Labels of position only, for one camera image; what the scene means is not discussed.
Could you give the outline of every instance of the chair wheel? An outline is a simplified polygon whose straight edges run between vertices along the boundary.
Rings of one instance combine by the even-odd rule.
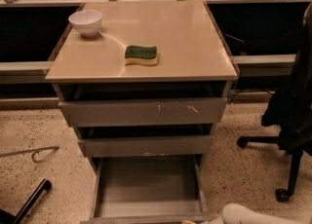
[[[246,145],[248,144],[248,141],[247,141],[244,137],[240,137],[240,138],[237,140],[236,144],[237,144],[240,148],[244,149],[244,148],[246,147]]]
[[[275,191],[275,198],[280,203],[288,202],[290,197],[291,195],[286,189],[277,189]]]

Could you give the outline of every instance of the cabinet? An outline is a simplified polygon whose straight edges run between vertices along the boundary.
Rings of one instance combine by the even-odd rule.
[[[220,40],[204,3],[87,3],[86,8],[106,14],[105,35],[86,40],[72,30],[46,77],[97,175],[91,218],[82,223],[208,220],[200,169],[237,74],[224,48],[214,45]],[[172,24],[164,20],[176,14],[183,17]],[[140,27],[143,36],[134,32]],[[186,46],[173,45],[177,30],[182,47],[198,47],[193,56]],[[107,35],[126,45],[153,41],[160,62],[118,67],[121,45],[107,50]],[[198,37],[208,45],[196,43]]]

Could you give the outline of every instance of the floor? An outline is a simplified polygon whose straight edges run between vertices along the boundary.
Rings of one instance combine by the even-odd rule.
[[[277,127],[264,128],[260,117],[268,95],[237,96],[228,104],[215,131],[211,152],[201,174],[209,215],[218,216],[229,203],[252,210],[312,223],[312,158],[302,157],[295,194],[278,203],[274,190],[286,187],[290,157],[275,145],[249,145],[242,150],[242,135],[276,135]],[[16,214],[43,178],[53,187],[40,198],[23,223],[65,224],[88,220],[95,174],[77,145],[76,135],[57,108],[55,99],[0,101],[1,153],[58,145],[45,151],[0,158],[0,208]]]

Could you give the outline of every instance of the sponge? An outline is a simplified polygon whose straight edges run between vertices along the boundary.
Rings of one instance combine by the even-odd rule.
[[[125,51],[125,64],[157,64],[157,48],[131,45]]]

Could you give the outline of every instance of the terrazzo floor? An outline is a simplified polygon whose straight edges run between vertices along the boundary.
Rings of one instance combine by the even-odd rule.
[[[236,145],[242,135],[278,133],[278,127],[260,125],[266,101],[267,97],[242,97],[227,105],[201,170],[208,212],[218,216],[226,204],[237,203],[308,224],[312,217],[312,158],[303,155],[295,194],[289,202],[278,203],[274,191],[287,187],[290,157],[275,145],[253,144],[244,150]],[[40,153],[41,162],[37,163],[29,153],[0,158],[0,208],[12,214],[19,211],[43,178],[53,184],[23,223],[88,220],[96,177],[55,99],[0,101],[1,153],[54,145],[59,149]]]

